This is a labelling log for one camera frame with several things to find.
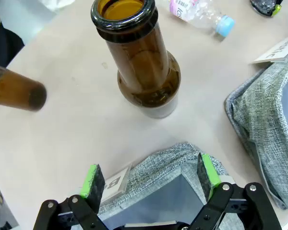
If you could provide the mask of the white Plastic label sign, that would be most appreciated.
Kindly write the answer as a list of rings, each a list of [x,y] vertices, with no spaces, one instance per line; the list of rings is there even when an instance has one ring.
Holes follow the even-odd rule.
[[[252,64],[288,61],[288,37],[255,59]]]

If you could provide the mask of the grey fabric basket for plastic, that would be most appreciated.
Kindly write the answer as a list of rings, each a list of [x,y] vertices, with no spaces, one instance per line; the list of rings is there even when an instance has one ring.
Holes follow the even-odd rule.
[[[225,111],[274,202],[288,209],[288,60],[230,93]]]

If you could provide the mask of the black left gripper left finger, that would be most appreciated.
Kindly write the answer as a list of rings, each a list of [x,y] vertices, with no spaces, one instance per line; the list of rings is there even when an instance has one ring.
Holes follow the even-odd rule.
[[[42,203],[33,230],[71,230],[80,225],[83,230],[106,230],[97,216],[105,187],[105,179],[98,164],[90,166],[80,194],[63,202],[46,200]]]

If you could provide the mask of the pink-label clear plastic bottle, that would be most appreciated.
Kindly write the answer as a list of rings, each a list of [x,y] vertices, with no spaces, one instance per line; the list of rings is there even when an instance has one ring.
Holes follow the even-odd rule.
[[[216,0],[169,0],[169,11],[198,29],[222,37],[228,36],[235,25],[231,17],[218,10]]]

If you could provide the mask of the small brown glass bottle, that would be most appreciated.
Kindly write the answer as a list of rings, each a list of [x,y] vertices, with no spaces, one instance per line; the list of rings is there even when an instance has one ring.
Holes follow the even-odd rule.
[[[0,67],[0,105],[38,111],[46,98],[47,91],[42,83]]]

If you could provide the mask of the white Bottle label sign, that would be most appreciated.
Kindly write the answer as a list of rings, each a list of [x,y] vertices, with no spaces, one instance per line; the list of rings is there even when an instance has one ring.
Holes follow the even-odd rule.
[[[126,191],[132,163],[105,180],[101,204],[106,204]]]

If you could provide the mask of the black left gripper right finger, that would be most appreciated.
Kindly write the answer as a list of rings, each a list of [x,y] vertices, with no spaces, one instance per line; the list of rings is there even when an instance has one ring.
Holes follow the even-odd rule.
[[[198,155],[197,165],[197,175],[208,197],[188,230],[217,230],[227,213],[237,214],[244,230],[282,230],[260,183],[248,183],[242,188],[222,182],[207,154]]]

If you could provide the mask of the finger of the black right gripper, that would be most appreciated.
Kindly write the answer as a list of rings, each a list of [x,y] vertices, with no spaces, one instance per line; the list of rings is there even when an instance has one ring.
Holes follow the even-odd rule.
[[[283,0],[251,0],[252,7],[264,16],[275,16]]]

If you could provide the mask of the grey fabric basket for bottles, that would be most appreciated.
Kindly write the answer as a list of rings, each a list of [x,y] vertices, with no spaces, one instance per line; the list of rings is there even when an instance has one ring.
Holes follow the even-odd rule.
[[[126,191],[106,204],[98,216],[110,230],[125,224],[191,224],[208,192],[197,175],[198,147],[188,142],[157,151],[130,170]]]

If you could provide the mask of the large brown glass bottle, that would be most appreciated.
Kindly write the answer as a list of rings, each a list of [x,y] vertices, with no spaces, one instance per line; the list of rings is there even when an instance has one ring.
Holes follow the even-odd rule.
[[[91,19],[117,65],[122,95],[151,118],[170,115],[181,73],[165,47],[155,0],[94,0]]]

